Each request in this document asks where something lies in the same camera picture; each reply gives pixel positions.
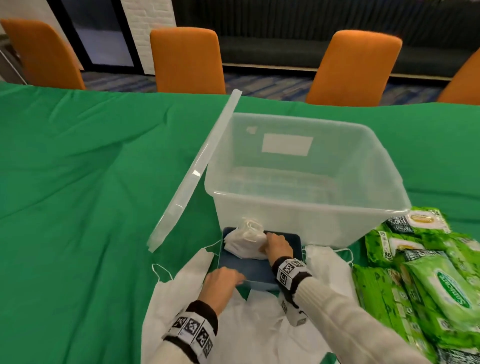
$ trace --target chair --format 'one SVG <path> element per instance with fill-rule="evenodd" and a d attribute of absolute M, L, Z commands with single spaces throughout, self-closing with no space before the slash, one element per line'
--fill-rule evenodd
<path fill-rule="evenodd" d="M 480 49 L 458 70 L 437 102 L 480 105 Z"/>
<path fill-rule="evenodd" d="M 150 43 L 158 92 L 225 94 L 220 46 L 213 30 L 153 29 Z"/>
<path fill-rule="evenodd" d="M 401 48 L 402 40 L 396 36 L 361 30 L 336 32 L 306 102 L 378 106 Z"/>
<path fill-rule="evenodd" d="M 85 90 L 72 50 L 48 24 L 37 20 L 1 19 L 31 85 Z"/>

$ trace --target blue striped carpet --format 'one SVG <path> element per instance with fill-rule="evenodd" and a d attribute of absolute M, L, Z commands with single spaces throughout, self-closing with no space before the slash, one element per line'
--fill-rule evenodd
<path fill-rule="evenodd" d="M 83 72 L 89 90 L 118 92 L 156 92 L 153 76 Z M 305 101 L 312 84 L 309 77 L 262 76 L 225 73 L 227 93 L 238 88 L 245 96 L 272 100 Z M 433 102 L 441 87 L 387 84 L 380 105 Z"/>

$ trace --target black door frame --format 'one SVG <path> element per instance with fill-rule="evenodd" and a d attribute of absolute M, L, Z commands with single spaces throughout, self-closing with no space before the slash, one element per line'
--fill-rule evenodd
<path fill-rule="evenodd" d="M 94 72 L 108 72 L 108 73 L 128 73 L 128 74 L 145 74 L 140 62 L 140 57 L 138 56 L 137 48 L 135 42 L 133 41 L 132 33 L 130 31 L 130 26 L 128 25 L 127 17 L 123 11 L 123 7 L 120 0 L 110 0 L 112 3 L 113 10 L 117 16 L 117 21 L 120 25 L 120 29 L 125 38 L 130 57 L 132 58 L 133 66 L 114 66 L 109 64 L 95 64 L 92 63 L 88 53 L 82 43 L 82 40 L 78 36 L 73 22 L 63 6 L 61 0 L 47 0 L 50 8 L 52 9 L 53 14 L 57 18 L 63 32 L 65 33 L 68 41 L 70 42 L 73 51 L 78 57 L 78 60 L 82 64 L 85 71 L 94 71 Z"/>

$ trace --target small blue box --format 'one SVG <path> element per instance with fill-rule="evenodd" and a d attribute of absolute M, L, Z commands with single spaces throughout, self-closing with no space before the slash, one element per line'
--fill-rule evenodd
<path fill-rule="evenodd" d="M 227 267 L 236 269 L 242 273 L 247 280 L 240 286 L 248 287 L 256 291 L 277 291 L 278 284 L 272 272 L 268 260 L 241 259 L 225 250 L 224 239 L 228 233 L 235 228 L 224 228 L 222 234 L 222 245 L 218 252 L 218 268 Z M 284 232 L 264 231 L 264 233 L 274 232 L 277 235 L 285 236 L 285 239 L 293 249 L 293 257 L 303 260 L 300 236 L 296 234 L 287 234 Z"/>

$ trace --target green tablecloth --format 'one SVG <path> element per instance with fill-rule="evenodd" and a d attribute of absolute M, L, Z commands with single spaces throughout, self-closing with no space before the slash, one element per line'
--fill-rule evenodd
<path fill-rule="evenodd" d="M 164 244 L 145 245 L 227 98 L 0 84 L 0 362 L 140 361 L 150 264 L 175 274 L 220 238 L 201 180 Z M 236 111 L 368 125 L 412 203 L 480 238 L 479 107 L 242 97 Z"/>

